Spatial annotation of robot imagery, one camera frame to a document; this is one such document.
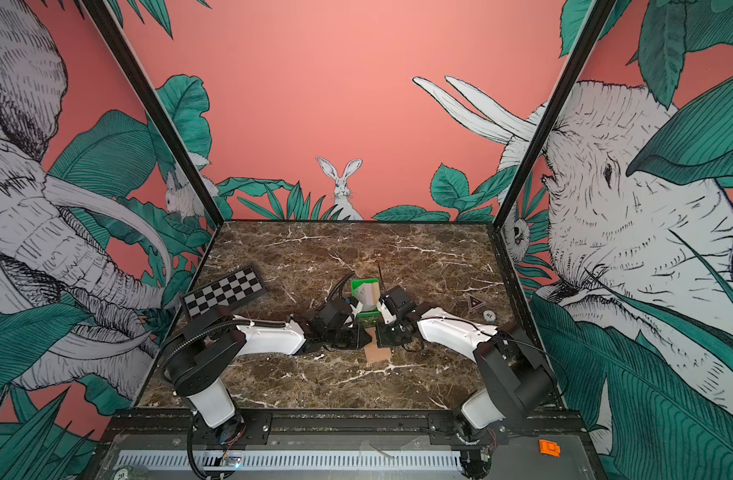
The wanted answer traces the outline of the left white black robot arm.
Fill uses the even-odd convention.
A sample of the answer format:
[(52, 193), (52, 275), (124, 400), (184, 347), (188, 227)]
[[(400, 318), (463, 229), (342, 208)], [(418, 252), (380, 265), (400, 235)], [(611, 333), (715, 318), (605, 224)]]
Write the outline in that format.
[(222, 382), (234, 359), (254, 354), (296, 356), (320, 349), (360, 350), (371, 342), (350, 304), (342, 299), (284, 321), (247, 318), (216, 306), (162, 344), (160, 376), (208, 428), (218, 430), (244, 422)]

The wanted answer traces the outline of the tan leather card holder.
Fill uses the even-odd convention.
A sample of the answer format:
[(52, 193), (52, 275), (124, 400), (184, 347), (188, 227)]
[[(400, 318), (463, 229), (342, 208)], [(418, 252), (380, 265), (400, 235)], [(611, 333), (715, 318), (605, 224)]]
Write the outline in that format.
[(366, 333), (371, 337), (371, 341), (366, 346), (364, 346), (364, 355), (366, 356), (366, 362), (370, 364), (384, 360), (390, 360), (392, 356), (391, 348), (380, 347), (378, 345), (375, 328), (366, 328)]

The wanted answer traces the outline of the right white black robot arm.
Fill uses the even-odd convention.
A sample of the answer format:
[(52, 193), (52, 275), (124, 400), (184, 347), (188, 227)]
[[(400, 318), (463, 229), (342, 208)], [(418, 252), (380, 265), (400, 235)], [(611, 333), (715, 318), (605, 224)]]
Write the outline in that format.
[(521, 327), (483, 325), (454, 316), (440, 307), (418, 304), (394, 287), (378, 300), (382, 322), (377, 343), (398, 346), (421, 339), (441, 345), (476, 364), (484, 388), (458, 408), (463, 433), (502, 422), (520, 423), (556, 388), (556, 377), (544, 351)]

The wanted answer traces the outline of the green plastic card tray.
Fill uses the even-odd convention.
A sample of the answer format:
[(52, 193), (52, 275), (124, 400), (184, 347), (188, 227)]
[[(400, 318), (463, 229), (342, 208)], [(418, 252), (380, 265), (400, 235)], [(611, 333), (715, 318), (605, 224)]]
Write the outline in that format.
[(350, 283), (350, 307), (362, 326), (373, 327), (381, 318), (379, 311), (380, 284), (375, 278), (356, 279)]

